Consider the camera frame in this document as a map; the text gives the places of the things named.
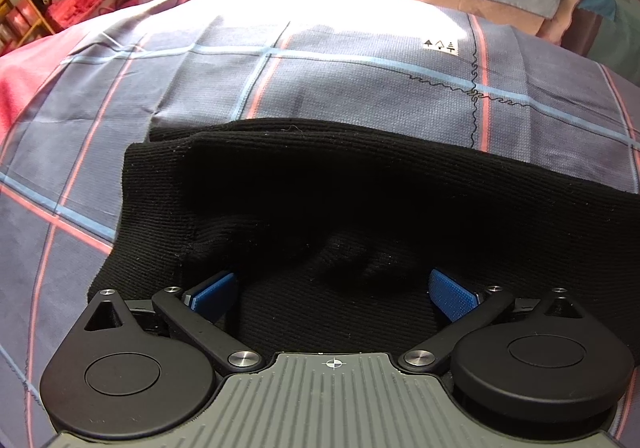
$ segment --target metal screw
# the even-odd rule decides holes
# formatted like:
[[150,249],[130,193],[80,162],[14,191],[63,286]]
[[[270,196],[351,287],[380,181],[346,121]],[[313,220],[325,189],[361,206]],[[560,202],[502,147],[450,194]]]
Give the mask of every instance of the metal screw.
[[229,356],[229,363],[236,367],[252,367],[260,361],[260,354],[253,351],[237,351]]
[[436,357],[429,351],[409,351],[404,354],[404,361],[414,367],[425,367],[436,361]]

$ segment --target gray gripper base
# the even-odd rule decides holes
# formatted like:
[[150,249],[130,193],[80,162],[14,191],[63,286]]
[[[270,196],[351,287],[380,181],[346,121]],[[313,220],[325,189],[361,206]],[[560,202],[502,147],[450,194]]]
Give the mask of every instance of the gray gripper base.
[[[48,448],[532,448],[475,423],[440,382],[403,374],[383,353],[280,354],[229,377],[207,410],[152,438],[95,443],[60,434]],[[553,445],[613,448],[606,434]]]

